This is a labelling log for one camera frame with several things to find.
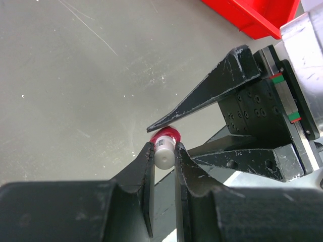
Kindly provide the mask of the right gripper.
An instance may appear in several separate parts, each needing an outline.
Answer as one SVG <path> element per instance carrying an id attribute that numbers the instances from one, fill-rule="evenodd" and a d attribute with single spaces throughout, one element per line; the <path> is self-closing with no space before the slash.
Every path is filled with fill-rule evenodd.
<path id="1" fill-rule="evenodd" d="M 300 86 L 290 63 L 280 60 L 272 45 L 254 56 L 247 45 L 230 50 L 170 113 L 146 131 L 166 127 L 216 102 L 232 136 L 190 149 L 197 163 L 280 182 L 320 169 L 320 146 Z"/>

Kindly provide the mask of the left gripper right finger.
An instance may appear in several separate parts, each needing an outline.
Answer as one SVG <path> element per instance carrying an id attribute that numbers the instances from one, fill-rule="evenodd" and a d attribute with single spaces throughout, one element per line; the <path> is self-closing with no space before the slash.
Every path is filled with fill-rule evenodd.
<path id="1" fill-rule="evenodd" d="M 322 191 L 230 188 L 175 146 L 178 241 L 322 241 Z"/>

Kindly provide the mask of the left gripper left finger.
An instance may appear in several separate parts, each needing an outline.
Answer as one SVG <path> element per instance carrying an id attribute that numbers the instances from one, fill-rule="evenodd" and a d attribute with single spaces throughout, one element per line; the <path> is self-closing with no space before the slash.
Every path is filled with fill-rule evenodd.
<path id="1" fill-rule="evenodd" d="M 1 186 L 1 241 L 149 241 L 154 146 L 109 180 Z"/>

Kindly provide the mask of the red nail polish bottle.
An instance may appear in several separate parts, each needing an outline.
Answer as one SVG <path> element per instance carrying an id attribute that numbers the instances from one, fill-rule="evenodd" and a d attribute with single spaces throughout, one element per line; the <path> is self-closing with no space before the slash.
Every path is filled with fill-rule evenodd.
<path id="1" fill-rule="evenodd" d="M 156 145 L 157 139 L 160 138 L 161 136 L 168 136 L 172 138 L 175 144 L 181 141 L 180 133 L 174 127 L 166 126 L 160 129 L 159 131 L 155 132 L 150 138 L 150 142 Z"/>

